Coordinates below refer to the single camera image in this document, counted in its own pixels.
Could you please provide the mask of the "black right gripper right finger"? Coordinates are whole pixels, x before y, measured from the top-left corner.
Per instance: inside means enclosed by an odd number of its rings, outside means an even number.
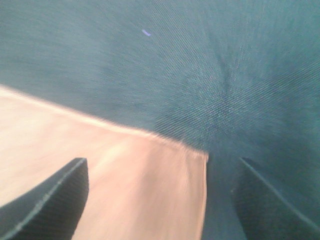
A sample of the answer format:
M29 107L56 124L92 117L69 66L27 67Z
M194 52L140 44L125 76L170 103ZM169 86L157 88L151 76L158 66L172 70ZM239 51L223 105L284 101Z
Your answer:
M294 191L269 170L242 157L231 191L248 240L318 240L319 203Z

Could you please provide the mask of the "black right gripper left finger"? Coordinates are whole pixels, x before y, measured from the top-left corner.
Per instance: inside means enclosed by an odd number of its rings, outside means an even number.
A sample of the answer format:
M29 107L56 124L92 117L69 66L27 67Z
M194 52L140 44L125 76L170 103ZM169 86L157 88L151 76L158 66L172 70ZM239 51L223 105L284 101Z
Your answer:
M88 163L75 158L0 208L2 240L70 240L89 194Z

